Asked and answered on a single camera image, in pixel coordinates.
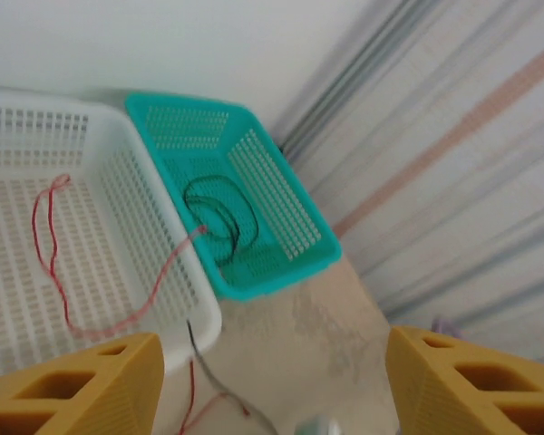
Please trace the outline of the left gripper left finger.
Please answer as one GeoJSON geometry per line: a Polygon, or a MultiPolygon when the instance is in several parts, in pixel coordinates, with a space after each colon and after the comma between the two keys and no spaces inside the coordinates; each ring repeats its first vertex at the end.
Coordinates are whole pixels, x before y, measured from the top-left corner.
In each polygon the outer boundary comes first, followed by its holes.
{"type": "Polygon", "coordinates": [[[0,376],[0,435],[151,435],[164,373],[135,333],[0,376]]]}

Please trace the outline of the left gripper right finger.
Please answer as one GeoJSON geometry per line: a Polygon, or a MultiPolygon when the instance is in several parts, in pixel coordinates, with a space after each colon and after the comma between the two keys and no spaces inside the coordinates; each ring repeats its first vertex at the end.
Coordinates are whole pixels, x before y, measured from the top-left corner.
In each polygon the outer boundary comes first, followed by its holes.
{"type": "Polygon", "coordinates": [[[544,364],[395,326],[385,367],[402,435],[544,435],[544,364]]]}

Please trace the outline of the teal plastic basket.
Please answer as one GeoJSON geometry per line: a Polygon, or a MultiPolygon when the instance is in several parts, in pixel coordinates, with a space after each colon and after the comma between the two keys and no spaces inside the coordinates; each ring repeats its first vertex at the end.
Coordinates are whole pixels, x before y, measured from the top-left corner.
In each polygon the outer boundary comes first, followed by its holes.
{"type": "Polygon", "coordinates": [[[247,302],[326,269],[342,249],[257,117],[229,102],[133,93],[125,109],[220,299],[247,302]]]}

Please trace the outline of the white plastic basket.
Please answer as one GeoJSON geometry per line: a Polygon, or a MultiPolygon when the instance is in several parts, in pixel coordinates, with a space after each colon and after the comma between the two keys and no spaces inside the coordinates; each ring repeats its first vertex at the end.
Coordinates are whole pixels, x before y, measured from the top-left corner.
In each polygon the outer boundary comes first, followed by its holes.
{"type": "Polygon", "coordinates": [[[0,90],[0,376],[125,334],[160,337],[176,371],[221,312],[129,119],[98,103],[0,90]]]}

